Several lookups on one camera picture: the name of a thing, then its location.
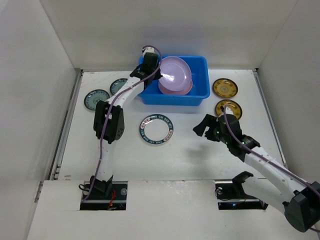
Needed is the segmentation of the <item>purple plate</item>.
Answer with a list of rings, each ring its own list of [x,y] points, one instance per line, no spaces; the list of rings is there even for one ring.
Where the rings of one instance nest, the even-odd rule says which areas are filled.
[[[160,74],[160,83],[172,91],[185,89],[192,80],[192,72],[189,65],[177,56],[167,56],[162,60]]]

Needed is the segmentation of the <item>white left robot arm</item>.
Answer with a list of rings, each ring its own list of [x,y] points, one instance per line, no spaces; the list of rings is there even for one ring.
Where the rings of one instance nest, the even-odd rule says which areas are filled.
[[[99,160],[93,176],[89,180],[90,188],[100,197],[107,198],[113,190],[113,160],[114,141],[119,140],[125,131],[124,108],[137,95],[142,93],[153,80],[161,77],[160,66],[162,55],[153,51],[145,51],[142,63],[129,75],[126,83],[118,92],[106,101],[96,105],[93,130],[99,139]]]

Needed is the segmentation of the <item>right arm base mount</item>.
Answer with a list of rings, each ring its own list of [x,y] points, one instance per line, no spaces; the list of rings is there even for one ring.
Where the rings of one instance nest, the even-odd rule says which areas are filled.
[[[232,179],[215,182],[214,194],[219,210],[266,210],[268,204],[245,193],[242,184],[254,175],[247,171],[241,172]]]

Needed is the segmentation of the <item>white plate dark lettered rim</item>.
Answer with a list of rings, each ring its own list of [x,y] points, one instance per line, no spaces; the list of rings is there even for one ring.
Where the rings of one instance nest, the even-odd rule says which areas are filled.
[[[140,137],[148,144],[162,145],[174,133],[173,122],[165,115],[155,113],[146,116],[139,125]]]

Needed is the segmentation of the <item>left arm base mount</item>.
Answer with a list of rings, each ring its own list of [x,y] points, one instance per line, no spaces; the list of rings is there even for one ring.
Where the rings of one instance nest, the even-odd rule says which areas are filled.
[[[80,210],[81,211],[125,211],[127,207],[128,182],[90,180],[80,184],[82,191]]]

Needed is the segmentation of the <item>pink plate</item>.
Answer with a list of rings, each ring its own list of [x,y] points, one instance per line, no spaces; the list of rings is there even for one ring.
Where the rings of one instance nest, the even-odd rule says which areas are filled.
[[[184,96],[184,95],[187,95],[191,91],[192,87],[193,87],[193,81],[191,80],[189,85],[186,88],[184,88],[182,90],[179,90],[179,91],[173,91],[173,90],[167,89],[166,87],[164,87],[160,83],[160,81],[158,81],[158,88],[159,88],[160,92],[162,94],[165,94],[165,95],[180,95],[180,96]]]

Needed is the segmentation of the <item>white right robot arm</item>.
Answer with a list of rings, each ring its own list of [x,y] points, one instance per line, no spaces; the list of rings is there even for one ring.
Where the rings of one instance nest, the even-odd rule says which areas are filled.
[[[192,129],[197,136],[222,142],[229,152],[260,172],[269,182],[260,182],[244,171],[232,179],[232,193],[255,197],[281,212],[299,232],[311,230],[320,220],[320,184],[308,183],[271,157],[252,137],[242,133],[238,119],[230,113],[207,114]]]

